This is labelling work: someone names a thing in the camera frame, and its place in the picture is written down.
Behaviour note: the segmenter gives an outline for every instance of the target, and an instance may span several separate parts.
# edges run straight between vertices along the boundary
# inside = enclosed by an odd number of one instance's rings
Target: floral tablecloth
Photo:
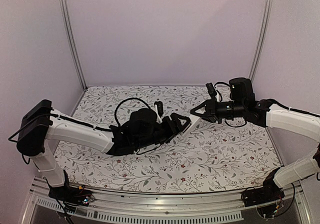
[[[228,88],[220,88],[229,99]],[[126,98],[138,97],[153,105],[162,101],[164,115],[189,116],[194,106],[209,98],[200,86],[90,87],[76,109],[75,118],[101,127],[115,125],[114,110]],[[125,102],[118,111],[124,123],[132,111],[143,107]],[[240,126],[241,118],[229,121]],[[201,121],[182,138],[144,155],[109,156],[92,148],[61,141],[55,158],[71,182],[108,189],[153,192],[215,192],[260,186],[280,162],[264,128],[248,123],[232,128]]]

